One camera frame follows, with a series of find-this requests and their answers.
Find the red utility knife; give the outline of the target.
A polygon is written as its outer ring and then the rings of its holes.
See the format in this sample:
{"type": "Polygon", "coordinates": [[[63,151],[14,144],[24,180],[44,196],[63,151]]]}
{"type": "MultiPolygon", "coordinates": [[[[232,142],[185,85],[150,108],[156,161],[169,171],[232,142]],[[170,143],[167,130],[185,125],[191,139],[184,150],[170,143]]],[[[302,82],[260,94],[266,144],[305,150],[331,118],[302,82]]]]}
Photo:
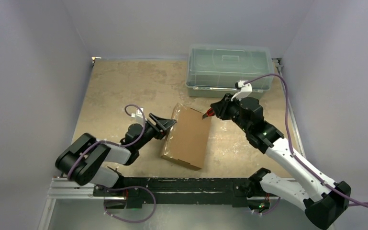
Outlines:
{"type": "Polygon", "coordinates": [[[212,108],[209,108],[203,115],[202,119],[206,119],[207,117],[213,117],[215,116],[215,112],[212,108]]]}

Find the brown cardboard express box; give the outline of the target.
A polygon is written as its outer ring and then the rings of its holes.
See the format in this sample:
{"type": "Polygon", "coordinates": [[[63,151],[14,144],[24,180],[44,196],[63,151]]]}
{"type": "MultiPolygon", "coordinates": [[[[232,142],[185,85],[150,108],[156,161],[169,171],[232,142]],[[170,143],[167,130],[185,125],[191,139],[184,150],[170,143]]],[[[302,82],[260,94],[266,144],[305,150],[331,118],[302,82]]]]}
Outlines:
{"type": "Polygon", "coordinates": [[[165,137],[162,159],[192,170],[204,167],[212,119],[203,119],[203,115],[187,105],[175,105],[171,118],[176,123],[165,137]]]}

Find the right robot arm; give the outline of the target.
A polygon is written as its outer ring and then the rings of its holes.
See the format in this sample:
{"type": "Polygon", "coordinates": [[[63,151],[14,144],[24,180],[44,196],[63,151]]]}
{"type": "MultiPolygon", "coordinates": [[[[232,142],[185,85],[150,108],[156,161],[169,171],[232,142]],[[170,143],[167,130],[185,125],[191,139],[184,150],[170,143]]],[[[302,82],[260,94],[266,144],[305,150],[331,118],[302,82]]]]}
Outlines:
{"type": "Polygon", "coordinates": [[[349,184],[328,177],[291,147],[280,130],[264,119],[258,99],[238,100],[228,93],[212,103],[210,110],[221,120],[233,121],[244,131],[251,146],[281,165],[295,180],[282,179],[261,168],[250,177],[253,194],[279,196],[303,210],[308,220],[322,230],[329,229],[346,211],[351,194],[349,184]]]}

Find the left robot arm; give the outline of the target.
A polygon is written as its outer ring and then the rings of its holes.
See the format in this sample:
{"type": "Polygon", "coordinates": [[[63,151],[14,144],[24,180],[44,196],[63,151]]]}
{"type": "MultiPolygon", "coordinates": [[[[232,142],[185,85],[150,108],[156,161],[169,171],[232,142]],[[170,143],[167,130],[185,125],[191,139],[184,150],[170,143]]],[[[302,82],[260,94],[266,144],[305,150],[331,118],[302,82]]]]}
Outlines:
{"type": "Polygon", "coordinates": [[[105,161],[131,165],[139,150],[153,139],[163,139],[176,124],[175,119],[166,119],[150,113],[143,123],[134,123],[120,143],[99,140],[84,133],[74,141],[55,161],[55,167],[67,175],[68,180],[79,185],[98,184],[112,196],[123,191],[122,175],[116,170],[103,167],[105,161]]]}

